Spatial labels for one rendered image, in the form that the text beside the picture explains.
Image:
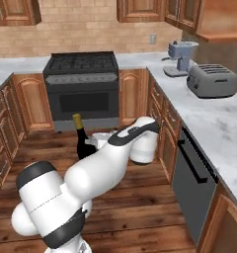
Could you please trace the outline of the wooden base cabinet door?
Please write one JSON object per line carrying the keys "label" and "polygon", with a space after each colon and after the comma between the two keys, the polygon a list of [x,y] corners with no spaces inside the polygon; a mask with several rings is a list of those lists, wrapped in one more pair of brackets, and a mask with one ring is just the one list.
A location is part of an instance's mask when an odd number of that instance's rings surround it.
{"label": "wooden base cabinet door", "polygon": [[119,72],[119,124],[129,126],[137,118],[145,116],[148,97],[148,71],[124,69]]}
{"label": "wooden base cabinet door", "polygon": [[237,253],[237,204],[221,183],[211,201],[197,253]]}
{"label": "wooden base cabinet door", "polygon": [[28,131],[53,130],[42,74],[14,74],[13,80]]}

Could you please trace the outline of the blue-grey coffee machine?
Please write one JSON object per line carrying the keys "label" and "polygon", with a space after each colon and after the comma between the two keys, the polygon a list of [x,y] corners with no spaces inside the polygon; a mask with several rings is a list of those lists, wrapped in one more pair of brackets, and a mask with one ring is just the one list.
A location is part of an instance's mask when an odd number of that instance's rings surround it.
{"label": "blue-grey coffee machine", "polygon": [[177,59],[177,66],[164,66],[164,73],[169,77],[187,76],[191,54],[197,46],[197,42],[170,42],[168,47],[168,54],[171,59]]}

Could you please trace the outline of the dark wine bottle yellow cap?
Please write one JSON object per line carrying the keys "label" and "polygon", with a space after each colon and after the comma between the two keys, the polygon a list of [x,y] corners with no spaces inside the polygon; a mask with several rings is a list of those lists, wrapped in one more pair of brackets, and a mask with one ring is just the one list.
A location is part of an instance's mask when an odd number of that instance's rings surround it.
{"label": "dark wine bottle yellow cap", "polygon": [[84,159],[85,157],[94,154],[97,151],[97,148],[95,145],[88,142],[89,137],[84,130],[81,115],[74,114],[72,119],[78,134],[77,154],[79,159]]}

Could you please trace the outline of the grey four-slot toaster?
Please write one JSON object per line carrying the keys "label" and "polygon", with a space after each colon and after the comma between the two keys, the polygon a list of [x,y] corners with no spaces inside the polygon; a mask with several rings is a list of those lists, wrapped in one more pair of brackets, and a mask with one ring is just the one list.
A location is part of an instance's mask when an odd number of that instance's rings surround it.
{"label": "grey four-slot toaster", "polygon": [[189,71],[187,86],[201,99],[228,98],[236,94],[237,74],[221,64],[199,64]]}

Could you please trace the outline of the black gas range with oven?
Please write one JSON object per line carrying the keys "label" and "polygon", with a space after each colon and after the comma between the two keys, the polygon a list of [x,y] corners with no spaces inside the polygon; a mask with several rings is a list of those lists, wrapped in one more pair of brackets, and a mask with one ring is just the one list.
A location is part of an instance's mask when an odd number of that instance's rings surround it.
{"label": "black gas range with oven", "polygon": [[119,66],[112,51],[53,53],[43,72],[55,131],[119,125]]}

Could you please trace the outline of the wooden range hood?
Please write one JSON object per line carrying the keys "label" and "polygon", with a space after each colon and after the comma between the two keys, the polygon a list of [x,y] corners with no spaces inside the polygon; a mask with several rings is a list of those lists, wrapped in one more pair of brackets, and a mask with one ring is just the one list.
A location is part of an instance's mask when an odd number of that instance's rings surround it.
{"label": "wooden range hood", "polygon": [[196,34],[206,42],[237,42],[237,0],[200,0]]}

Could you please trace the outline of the wooden wall cabinet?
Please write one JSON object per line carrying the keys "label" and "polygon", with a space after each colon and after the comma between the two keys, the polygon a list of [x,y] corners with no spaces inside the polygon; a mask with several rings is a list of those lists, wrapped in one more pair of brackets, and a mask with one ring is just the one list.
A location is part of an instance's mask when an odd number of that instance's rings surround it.
{"label": "wooden wall cabinet", "polygon": [[201,0],[166,0],[165,21],[194,34],[197,31]]}
{"label": "wooden wall cabinet", "polygon": [[39,0],[0,0],[0,27],[35,26],[40,22]]}
{"label": "wooden wall cabinet", "polygon": [[162,22],[166,0],[117,0],[120,23]]}

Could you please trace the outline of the grey dishwasher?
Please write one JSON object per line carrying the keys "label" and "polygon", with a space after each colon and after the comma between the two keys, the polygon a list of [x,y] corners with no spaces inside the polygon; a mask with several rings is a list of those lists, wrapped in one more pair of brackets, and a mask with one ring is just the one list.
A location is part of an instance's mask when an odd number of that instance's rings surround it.
{"label": "grey dishwasher", "polygon": [[208,209],[211,204],[218,177],[189,133],[194,148],[203,163],[199,169],[207,176],[207,182],[198,184],[182,152],[178,147],[178,157],[174,173],[173,189],[185,217],[187,227],[195,245],[198,245]]}

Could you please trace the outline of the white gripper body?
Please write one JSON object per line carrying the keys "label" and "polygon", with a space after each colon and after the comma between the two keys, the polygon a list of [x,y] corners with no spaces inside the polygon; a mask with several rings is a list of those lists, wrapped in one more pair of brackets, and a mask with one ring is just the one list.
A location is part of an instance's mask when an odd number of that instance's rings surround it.
{"label": "white gripper body", "polygon": [[111,131],[111,132],[95,132],[92,134],[93,144],[96,146],[97,149],[101,149],[108,142],[108,139],[113,134],[114,134],[113,131]]}

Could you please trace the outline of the wooden base cabinet run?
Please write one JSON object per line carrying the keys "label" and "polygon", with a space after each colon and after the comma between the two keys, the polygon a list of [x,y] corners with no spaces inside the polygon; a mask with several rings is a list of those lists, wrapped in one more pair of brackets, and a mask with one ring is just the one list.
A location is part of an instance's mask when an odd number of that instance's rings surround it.
{"label": "wooden base cabinet run", "polygon": [[172,103],[152,75],[149,75],[148,115],[159,124],[157,159],[170,184],[178,152],[178,138],[181,131],[181,118]]}
{"label": "wooden base cabinet run", "polygon": [[26,136],[22,113],[14,88],[13,75],[0,85],[0,190]]}

